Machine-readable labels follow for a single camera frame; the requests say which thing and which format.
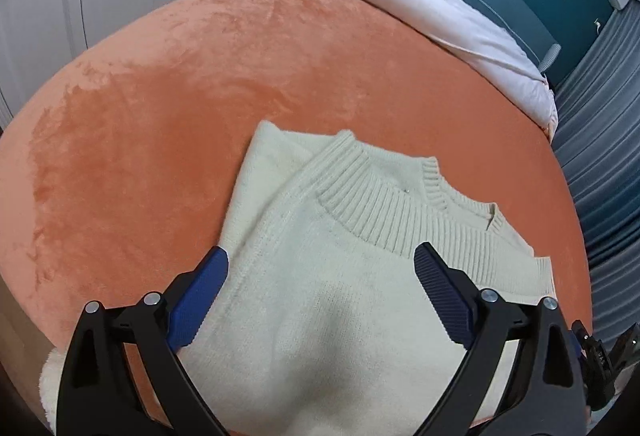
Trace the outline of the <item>white fluffy blanket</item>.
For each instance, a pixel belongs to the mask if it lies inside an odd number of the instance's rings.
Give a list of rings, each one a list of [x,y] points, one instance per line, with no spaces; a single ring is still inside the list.
[[[39,377],[39,396],[47,423],[56,434],[56,406],[58,405],[58,389],[60,388],[65,355],[54,348],[49,352]]]

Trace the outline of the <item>orange velvet bedspread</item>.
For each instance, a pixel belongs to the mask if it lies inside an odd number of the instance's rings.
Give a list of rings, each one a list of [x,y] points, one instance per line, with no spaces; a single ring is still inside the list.
[[[216,241],[264,118],[432,154],[551,256],[590,321],[582,234],[548,140],[486,78],[362,0],[176,0],[47,81],[1,141],[1,273],[38,329],[130,303]]]

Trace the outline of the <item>pale pink duvet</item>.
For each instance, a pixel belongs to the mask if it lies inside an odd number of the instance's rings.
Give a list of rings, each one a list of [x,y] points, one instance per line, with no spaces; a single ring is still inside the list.
[[[548,139],[559,125],[549,83],[515,38],[463,0],[364,0],[464,61]]]

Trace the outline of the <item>cream knit cardigan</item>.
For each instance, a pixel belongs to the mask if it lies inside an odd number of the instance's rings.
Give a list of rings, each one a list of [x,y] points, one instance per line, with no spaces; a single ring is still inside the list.
[[[244,435],[410,435],[464,356],[414,272],[434,246],[505,300],[555,292],[552,265],[433,158],[260,123],[220,244],[229,273],[180,360]]]

